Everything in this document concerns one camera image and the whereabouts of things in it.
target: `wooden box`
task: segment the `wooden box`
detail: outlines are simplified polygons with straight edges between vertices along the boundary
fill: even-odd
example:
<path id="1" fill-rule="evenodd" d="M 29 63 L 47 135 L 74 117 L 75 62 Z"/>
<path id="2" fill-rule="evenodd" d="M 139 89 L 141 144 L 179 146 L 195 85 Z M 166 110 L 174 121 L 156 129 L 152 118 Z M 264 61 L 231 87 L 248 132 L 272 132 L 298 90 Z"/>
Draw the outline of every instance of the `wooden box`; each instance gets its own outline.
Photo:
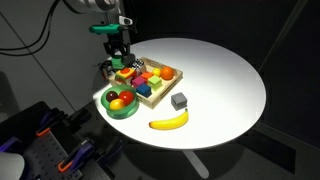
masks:
<path id="1" fill-rule="evenodd" d="M 161 69 L 164 66 L 170 66 L 161 64 L 146 57 L 142 57 L 140 60 L 144 62 L 144 65 L 141 68 L 142 72 L 152 72 L 153 68 Z M 141 103 L 145 104 L 151 109 L 155 108 L 157 104 L 165 97 L 165 95 L 182 79 L 183 72 L 173 67 L 171 68 L 174 71 L 174 77 L 169 81 L 162 80 L 162 87 L 160 87 L 157 91 L 152 90 L 152 95 L 148 98 L 138 94 L 138 98 Z M 115 74 L 112 75 L 109 80 L 112 86 L 121 84 L 120 82 L 115 81 Z"/>

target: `yellow banana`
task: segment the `yellow banana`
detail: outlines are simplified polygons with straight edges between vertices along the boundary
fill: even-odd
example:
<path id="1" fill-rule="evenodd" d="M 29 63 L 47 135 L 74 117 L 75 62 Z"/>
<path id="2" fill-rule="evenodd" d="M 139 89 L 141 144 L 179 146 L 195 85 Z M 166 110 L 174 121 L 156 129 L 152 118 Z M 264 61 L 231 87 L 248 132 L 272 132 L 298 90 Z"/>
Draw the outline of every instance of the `yellow banana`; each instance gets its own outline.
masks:
<path id="1" fill-rule="evenodd" d="M 189 113 L 188 113 L 188 109 L 186 108 L 184 113 L 182 113 L 178 117 L 167 119 L 167 120 L 151 121 L 149 123 L 149 126 L 153 129 L 159 129 L 159 130 L 176 129 L 185 125 L 188 122 L 188 119 L 189 119 Z"/>

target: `orange block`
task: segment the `orange block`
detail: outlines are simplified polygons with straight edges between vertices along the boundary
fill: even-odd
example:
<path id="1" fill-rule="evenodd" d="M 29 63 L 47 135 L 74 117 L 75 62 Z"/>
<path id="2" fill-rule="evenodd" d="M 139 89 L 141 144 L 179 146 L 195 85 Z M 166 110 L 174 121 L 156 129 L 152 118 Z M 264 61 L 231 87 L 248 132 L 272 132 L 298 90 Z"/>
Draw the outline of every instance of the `orange block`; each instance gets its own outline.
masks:
<path id="1" fill-rule="evenodd" d="M 144 72 L 144 73 L 141 74 L 141 77 L 143 77 L 145 80 L 148 80 L 152 76 L 153 76 L 152 72 Z"/>

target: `blue block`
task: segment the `blue block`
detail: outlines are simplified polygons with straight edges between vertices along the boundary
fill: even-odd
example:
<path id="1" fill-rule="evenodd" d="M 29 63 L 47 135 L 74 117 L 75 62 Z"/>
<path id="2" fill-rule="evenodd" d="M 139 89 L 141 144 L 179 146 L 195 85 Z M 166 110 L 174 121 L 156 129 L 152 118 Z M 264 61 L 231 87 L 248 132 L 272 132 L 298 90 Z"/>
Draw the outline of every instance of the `blue block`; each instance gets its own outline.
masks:
<path id="1" fill-rule="evenodd" d="M 138 86 L 136 90 L 139 94 L 146 98 L 148 98 L 151 95 L 151 87 L 144 83 L 140 84 L 140 86 Z"/>

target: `small gray block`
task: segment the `small gray block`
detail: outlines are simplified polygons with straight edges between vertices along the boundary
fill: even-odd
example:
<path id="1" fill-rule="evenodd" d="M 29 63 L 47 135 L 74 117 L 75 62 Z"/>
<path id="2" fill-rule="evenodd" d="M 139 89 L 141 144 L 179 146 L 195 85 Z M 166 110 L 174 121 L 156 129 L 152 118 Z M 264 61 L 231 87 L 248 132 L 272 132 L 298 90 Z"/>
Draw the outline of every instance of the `small gray block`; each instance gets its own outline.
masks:
<path id="1" fill-rule="evenodd" d="M 171 104 L 176 110 L 187 107 L 187 102 L 187 98 L 181 92 L 171 96 Z"/>

